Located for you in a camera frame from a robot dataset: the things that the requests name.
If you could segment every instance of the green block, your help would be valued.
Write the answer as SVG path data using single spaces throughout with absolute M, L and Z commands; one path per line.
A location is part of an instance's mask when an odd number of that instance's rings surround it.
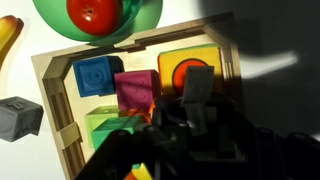
M 141 116 L 128 116 L 107 119 L 91 133 L 94 149 L 97 150 L 112 131 L 123 129 L 133 134 L 134 127 L 142 122 L 143 118 Z M 140 164 L 134 164 L 132 166 L 133 169 L 138 169 L 139 167 Z
M 118 117 L 118 105 L 100 106 L 85 115 L 89 147 L 93 147 L 91 132 L 109 118 Z

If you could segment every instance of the magenta cube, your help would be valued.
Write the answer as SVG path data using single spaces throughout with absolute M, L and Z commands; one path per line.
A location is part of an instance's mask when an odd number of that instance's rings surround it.
M 117 73 L 114 79 L 120 110 L 149 109 L 161 94 L 159 74 L 155 70 Z

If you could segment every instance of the gray cube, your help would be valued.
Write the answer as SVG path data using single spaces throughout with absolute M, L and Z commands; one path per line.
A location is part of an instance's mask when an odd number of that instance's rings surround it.
M 43 108 L 20 97 L 0 100 L 0 138 L 13 142 L 29 133 L 38 135 Z

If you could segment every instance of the red circle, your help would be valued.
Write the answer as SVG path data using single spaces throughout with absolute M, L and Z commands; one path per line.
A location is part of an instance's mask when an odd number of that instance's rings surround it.
M 187 59 L 178 64 L 172 74 L 172 85 L 177 94 L 183 94 L 184 79 L 188 66 L 207 66 L 207 64 L 199 59 Z

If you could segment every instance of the yellow block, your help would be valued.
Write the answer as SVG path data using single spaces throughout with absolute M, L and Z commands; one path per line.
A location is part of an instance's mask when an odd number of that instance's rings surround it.
M 158 67 L 163 94 L 182 94 L 185 69 L 190 65 L 214 66 L 213 91 L 223 92 L 220 48 L 215 44 L 205 44 L 159 54 Z
M 144 163 L 141 163 L 139 169 L 132 169 L 131 172 L 137 178 L 137 180 L 152 180 Z

